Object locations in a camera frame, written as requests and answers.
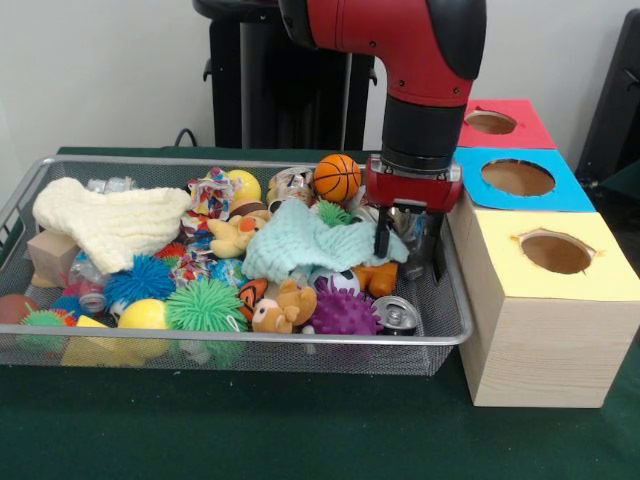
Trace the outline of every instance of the cream knit cloth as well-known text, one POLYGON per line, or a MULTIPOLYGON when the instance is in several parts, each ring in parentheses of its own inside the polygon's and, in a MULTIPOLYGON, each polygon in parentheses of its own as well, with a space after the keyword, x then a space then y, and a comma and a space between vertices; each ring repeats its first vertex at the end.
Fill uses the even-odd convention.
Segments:
POLYGON ((33 205, 46 229, 72 237, 102 273, 130 269, 136 254, 151 255, 179 233, 191 206, 178 188, 100 194, 73 178, 49 183, 33 205))

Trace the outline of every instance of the plush teddy bear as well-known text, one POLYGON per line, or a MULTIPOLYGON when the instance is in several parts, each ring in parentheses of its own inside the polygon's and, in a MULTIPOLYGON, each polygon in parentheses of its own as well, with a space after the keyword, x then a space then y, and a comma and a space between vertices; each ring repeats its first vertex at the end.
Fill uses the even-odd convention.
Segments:
POLYGON ((255 332, 291 333, 293 327, 311 318, 318 299, 311 287, 298 289, 296 282, 288 278, 280 285, 276 300, 264 298, 255 307, 251 324, 255 332))
POLYGON ((211 250, 218 258, 233 258, 242 255, 249 242, 266 225, 262 218, 247 215, 236 215, 228 222, 212 219, 207 227, 215 240, 211 242, 211 250))

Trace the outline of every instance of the shape sorter box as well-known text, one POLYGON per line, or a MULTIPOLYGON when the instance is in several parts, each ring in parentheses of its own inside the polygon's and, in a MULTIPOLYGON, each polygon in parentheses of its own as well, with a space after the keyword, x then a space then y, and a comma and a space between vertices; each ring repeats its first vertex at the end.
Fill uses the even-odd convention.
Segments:
POLYGON ((465 190, 474 203, 503 210, 593 212, 556 150, 458 148, 465 190))
POLYGON ((640 324, 640 280, 602 217, 461 204, 449 222, 476 320, 460 347, 474 404, 600 407, 640 324))
POLYGON ((469 100, 458 145, 557 148, 529 100, 469 100))

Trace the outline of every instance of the yellow tennis ball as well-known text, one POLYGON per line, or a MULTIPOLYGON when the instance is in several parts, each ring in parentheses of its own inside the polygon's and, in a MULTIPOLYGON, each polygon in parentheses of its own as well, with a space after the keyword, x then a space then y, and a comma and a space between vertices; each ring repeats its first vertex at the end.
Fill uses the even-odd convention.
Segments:
MULTIPOLYGON (((130 305, 120 317, 118 328, 166 330, 166 305, 160 300, 139 300, 130 305)), ((140 358, 156 358, 169 350, 169 340, 121 338, 119 347, 140 358)))
POLYGON ((234 200, 257 200, 259 202, 262 199, 260 182, 249 172, 244 170, 231 170, 227 175, 234 183, 240 184, 233 196, 234 200))

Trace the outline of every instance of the round hole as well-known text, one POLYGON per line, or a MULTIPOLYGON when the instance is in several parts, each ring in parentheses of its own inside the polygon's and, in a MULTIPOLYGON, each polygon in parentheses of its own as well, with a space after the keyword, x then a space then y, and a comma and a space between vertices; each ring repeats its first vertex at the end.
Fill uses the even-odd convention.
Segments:
POLYGON ((467 115, 465 121, 479 132, 490 135, 507 135, 518 125, 509 115, 491 110, 475 110, 467 115))
POLYGON ((522 240, 520 245, 529 260, 550 272, 571 275, 591 265, 588 247, 562 233, 534 233, 522 240))
POLYGON ((548 171, 524 160, 496 160, 482 168, 482 178, 498 190, 521 197, 544 195, 556 186, 548 171))

